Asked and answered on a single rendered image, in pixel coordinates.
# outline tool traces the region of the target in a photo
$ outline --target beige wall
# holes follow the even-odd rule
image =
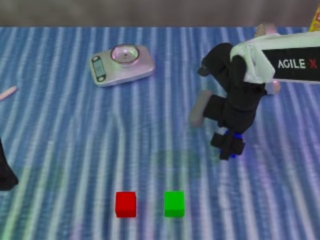
[[[308,26],[317,0],[0,0],[0,25]]]

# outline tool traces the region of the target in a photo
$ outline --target yellow object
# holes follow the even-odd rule
[[[309,28],[309,32],[320,31],[320,4],[316,9],[315,15],[313,17],[312,23]]]

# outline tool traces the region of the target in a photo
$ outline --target striped tablecloth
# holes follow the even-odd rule
[[[306,28],[280,28],[297,33]],[[1,240],[319,240],[320,85],[262,99],[242,156],[218,161],[213,121],[194,129],[201,58],[254,28],[0,28],[0,136],[20,183],[0,193]],[[155,74],[98,88],[88,59],[143,44]],[[164,192],[185,217],[164,218]],[[115,217],[135,191],[137,218]]]

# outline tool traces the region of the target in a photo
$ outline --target scale weighing plate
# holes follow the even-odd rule
[[[155,64],[148,49],[142,45],[121,44],[96,53],[90,58],[94,83],[99,87],[132,82],[153,74]]]

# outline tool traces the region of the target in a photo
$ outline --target red letter x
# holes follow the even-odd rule
[[[316,63],[316,59],[309,59],[309,64],[310,64],[310,68],[311,69],[317,69],[317,63]]]

